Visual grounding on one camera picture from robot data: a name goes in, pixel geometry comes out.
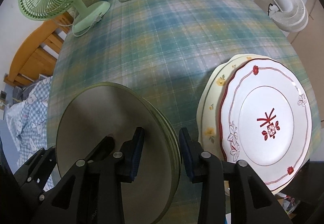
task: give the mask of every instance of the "bed sheet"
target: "bed sheet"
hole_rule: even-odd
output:
[[[18,168],[39,149],[47,149],[46,122],[51,81],[52,77],[49,77],[38,82],[27,100],[14,104],[5,114],[9,132],[20,153]],[[52,187],[50,177],[44,190]]]

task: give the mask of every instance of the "fan cord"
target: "fan cord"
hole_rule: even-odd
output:
[[[270,15],[270,6],[273,6],[273,4],[269,4],[269,6],[268,6],[268,16]]]
[[[74,11],[74,15],[73,15],[73,22],[74,20],[76,19],[76,14],[77,14],[77,10]],[[82,34],[80,35],[76,35],[75,32],[74,32],[74,25],[73,23],[72,24],[69,24],[69,25],[62,25],[60,23],[58,23],[55,19],[52,19],[57,25],[61,26],[61,27],[70,27],[72,26],[72,33],[73,33],[73,36],[74,37],[81,37],[82,35],[84,35],[85,33],[87,33],[89,31],[89,29],[91,29],[91,27],[94,26],[94,24],[96,24],[96,22],[98,22],[98,17],[91,23],[91,25],[87,28],[87,30],[85,32],[83,32]]]

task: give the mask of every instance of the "red-rimmed plate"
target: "red-rimmed plate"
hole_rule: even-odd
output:
[[[219,112],[226,161],[246,160],[271,191],[292,180],[309,148],[312,118],[291,71],[270,59],[247,62],[229,80]]]

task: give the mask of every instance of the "electrical outlet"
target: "electrical outlet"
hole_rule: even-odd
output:
[[[0,92],[0,101],[5,102],[5,99],[7,98],[7,93],[4,91]]]

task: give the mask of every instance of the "power cord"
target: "power cord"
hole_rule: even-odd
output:
[[[74,20],[76,19],[76,14],[77,14],[77,10],[74,11],[74,15],[73,15],[73,22]],[[91,27],[94,26],[94,24],[96,24],[97,22],[99,22],[101,20],[101,13],[93,20],[93,22],[91,23],[91,25],[87,28],[87,30],[85,32],[83,32],[82,34],[80,35],[76,35],[75,32],[74,32],[74,24],[69,24],[69,25],[62,25],[60,23],[58,23],[55,19],[53,19],[53,21],[61,26],[61,27],[69,27],[69,26],[72,26],[72,33],[73,33],[73,36],[74,37],[81,37],[82,35],[84,35],[85,33],[87,33],[89,31],[89,29],[91,29]]]
[[[268,16],[270,15],[270,6],[273,6],[273,4],[269,4],[269,6],[268,6]]]

